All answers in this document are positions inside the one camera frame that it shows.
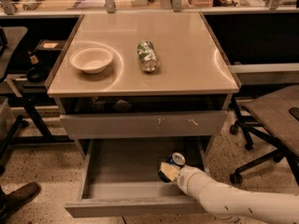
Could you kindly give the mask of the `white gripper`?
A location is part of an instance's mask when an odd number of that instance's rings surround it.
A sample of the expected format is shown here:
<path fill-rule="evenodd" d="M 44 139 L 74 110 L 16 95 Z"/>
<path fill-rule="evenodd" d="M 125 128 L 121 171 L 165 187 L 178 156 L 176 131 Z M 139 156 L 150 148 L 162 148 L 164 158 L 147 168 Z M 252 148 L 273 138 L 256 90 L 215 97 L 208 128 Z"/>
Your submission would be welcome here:
<path fill-rule="evenodd" d="M 180 169 L 179 166 L 164 161 L 161 163 L 158 176 L 163 182 L 177 180 L 178 187 L 191 197 L 198 195 L 209 180 L 209 176 L 198 168 L 186 165 Z"/>

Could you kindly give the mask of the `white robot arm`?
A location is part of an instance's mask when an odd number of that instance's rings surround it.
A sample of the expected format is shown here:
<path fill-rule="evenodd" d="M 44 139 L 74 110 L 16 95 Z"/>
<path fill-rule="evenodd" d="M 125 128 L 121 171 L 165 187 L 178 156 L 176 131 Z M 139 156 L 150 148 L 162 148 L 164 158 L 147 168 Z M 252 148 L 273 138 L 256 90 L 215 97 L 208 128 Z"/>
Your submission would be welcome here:
<path fill-rule="evenodd" d="M 227 222 L 252 217 L 267 224 L 299 224 L 299 196 L 254 192 L 218 182 L 202 170 L 161 163 L 160 173 L 194 198 L 212 216 Z"/>

